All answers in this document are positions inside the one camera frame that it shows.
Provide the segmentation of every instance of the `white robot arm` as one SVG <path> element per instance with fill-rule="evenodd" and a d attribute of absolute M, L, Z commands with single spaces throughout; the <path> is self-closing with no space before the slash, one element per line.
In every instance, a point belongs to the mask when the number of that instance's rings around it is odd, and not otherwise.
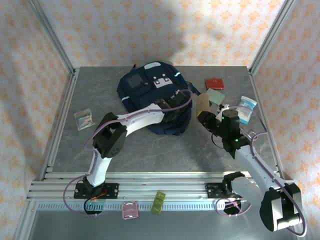
<path fill-rule="evenodd" d="M 273 232 L 303 222 L 300 189 L 275 174 L 255 151 L 252 142 L 241 134 L 238 112 L 220 105 L 220 113 L 216 116 L 210 112 L 206 93 L 198 97 L 197 108 L 199 122 L 209 132 L 222 138 L 224 150 L 245 167 L 257 184 L 251 183 L 241 172 L 234 172 L 225 175 L 222 183 L 216 186 L 211 184 L 210 192 L 222 193 L 224 198 L 234 194 L 245 198 L 260 208 L 263 224 Z"/>
<path fill-rule="evenodd" d="M 165 113 L 161 111 L 161 107 L 157 104 L 152 103 L 151 105 L 141 110 L 138 110 L 129 114 L 125 114 L 125 115 L 118 115 L 117 119 L 120 121 L 124 120 L 124 121 L 121 121 L 121 125 L 125 126 L 126 128 L 125 137 L 127 137 L 129 134 L 139 129 L 142 129 L 148 125 L 161 123 L 164 117 L 165 117 Z M 117 150 L 117 148 L 115 148 L 114 150 L 111 149 L 110 151 L 111 152 L 114 151 L 114 153 L 118 153 L 120 149 L 118 148 Z M 89 169 L 89 172 L 91 172 L 91 174 L 86 177 L 87 181 L 91 184 L 93 188 L 105 182 L 106 172 L 108 170 L 111 159 L 112 157 L 106 157 L 106 156 L 102 157 L 101 153 L 97 149 L 95 149 L 95 154 L 93 155 L 91 166 Z"/>

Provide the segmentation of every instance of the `green toy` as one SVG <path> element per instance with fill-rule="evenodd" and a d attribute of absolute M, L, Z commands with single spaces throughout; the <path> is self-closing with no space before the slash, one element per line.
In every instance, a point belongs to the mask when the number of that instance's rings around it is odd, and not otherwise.
<path fill-rule="evenodd" d="M 161 191 L 158 191 L 155 195 L 151 212 L 153 212 L 154 214 L 160 214 L 162 206 L 164 205 L 165 198 L 166 198 L 166 194 Z"/>

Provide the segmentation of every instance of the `floral wallpaper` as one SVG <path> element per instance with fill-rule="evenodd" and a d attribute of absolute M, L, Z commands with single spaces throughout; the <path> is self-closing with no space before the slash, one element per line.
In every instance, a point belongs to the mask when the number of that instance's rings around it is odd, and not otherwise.
<path fill-rule="evenodd" d="M 0 1 L 0 239 L 40 173 L 68 72 L 25 0 Z"/>
<path fill-rule="evenodd" d="M 255 76 L 284 171 L 320 235 L 320 2 L 300 0 Z"/>
<path fill-rule="evenodd" d="M 39 0 L 74 67 L 250 66 L 285 0 Z"/>

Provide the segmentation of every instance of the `aluminum frame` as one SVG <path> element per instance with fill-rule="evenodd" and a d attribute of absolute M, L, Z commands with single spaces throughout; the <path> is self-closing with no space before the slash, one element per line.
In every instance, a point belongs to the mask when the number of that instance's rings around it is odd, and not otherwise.
<path fill-rule="evenodd" d="M 274 136 L 272 135 L 272 131 L 271 131 L 271 128 L 270 128 L 270 123 L 269 123 L 267 115 L 266 115 L 266 110 L 265 110 L 264 105 L 262 104 L 261 97 L 260 97 L 258 88 L 256 86 L 256 82 L 255 82 L 254 76 L 252 75 L 252 73 L 250 71 L 249 71 L 249 77 L 250 77 L 250 81 L 251 81 L 251 84 L 252 84 L 252 87 L 253 87 L 254 95 L 256 97 L 256 102 L 257 102 L 259 110 L 260 110 L 260 115 L 261 115 L 262 121 L 264 122 L 265 127 L 267 129 L 267 134 L 266 135 L 267 135 L 268 141 L 270 143 L 270 148 L 271 148 L 272 156 L 273 156 L 273 159 L 274 159 L 274 162 L 275 162 L 275 166 L 277 167 L 277 169 L 279 171 L 280 177 L 285 179 L 284 178 L 284 168 L 283 168 L 283 165 L 282 165 L 282 163 L 280 161 L 280 156 L 279 156 L 279 153 L 277 151 L 277 147 L 276 147 Z"/>
<path fill-rule="evenodd" d="M 218 198 L 208 198 L 206 183 L 221 183 L 231 172 L 111 172 L 107 182 L 119 183 L 118 199 L 99 200 L 97 208 L 120 211 L 121 204 L 139 201 L 140 211 L 149 211 L 158 190 L 166 193 L 163 211 L 214 211 Z M 242 172 L 252 183 L 248 172 Z M 37 211 L 69 211 L 64 207 L 63 191 L 75 177 L 85 173 L 47 173 L 43 181 L 33 181 L 19 220 L 14 240 L 28 239 Z M 72 209 L 80 211 L 83 199 L 73 199 L 75 184 L 67 191 L 66 198 Z"/>
<path fill-rule="evenodd" d="M 59 144 L 60 144 L 60 139 L 63 133 L 63 129 L 66 123 L 67 119 L 67 114 L 69 110 L 69 106 L 71 103 L 71 99 L 75 90 L 75 86 L 77 83 L 77 78 L 79 74 L 79 68 L 77 68 L 74 72 L 74 74 L 71 74 L 66 86 L 64 98 L 62 100 L 62 105 L 60 112 L 57 117 L 57 122 L 54 123 L 55 127 L 53 130 L 53 138 L 51 141 L 48 143 L 49 148 L 47 149 L 46 153 L 44 154 L 44 164 L 42 166 L 40 175 L 39 175 L 39 180 L 43 180 L 45 177 L 45 174 L 47 172 L 48 167 L 53 167 L 55 160 L 56 160 L 56 155 L 58 152 Z"/>
<path fill-rule="evenodd" d="M 277 17 L 275 18 L 268 34 L 266 35 L 257 55 L 255 56 L 251 67 L 249 68 L 250 74 L 253 76 L 258 72 L 261 64 L 265 60 L 270 48 L 276 41 L 282 27 L 287 22 L 287 19 L 295 7 L 297 0 L 286 0 L 282 5 Z"/>
<path fill-rule="evenodd" d="M 75 71 L 75 68 L 73 67 L 71 61 L 68 58 L 68 55 L 66 54 L 64 48 L 62 47 L 55 31 L 53 30 L 45 12 L 43 11 L 40 3 L 38 0 L 26 0 L 28 4 L 30 5 L 33 13 L 35 14 L 36 18 L 42 25 L 44 31 L 46 32 L 47 36 L 49 37 L 51 43 L 53 44 L 56 52 L 61 57 L 64 66 L 69 71 L 70 74 L 73 74 Z"/>

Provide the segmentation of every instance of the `red box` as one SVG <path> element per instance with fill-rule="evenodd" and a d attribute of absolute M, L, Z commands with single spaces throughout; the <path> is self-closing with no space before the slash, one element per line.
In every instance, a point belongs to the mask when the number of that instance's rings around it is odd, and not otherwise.
<path fill-rule="evenodd" d="M 210 78 L 205 80 L 205 85 L 207 89 L 224 89 L 224 81 L 222 78 Z"/>

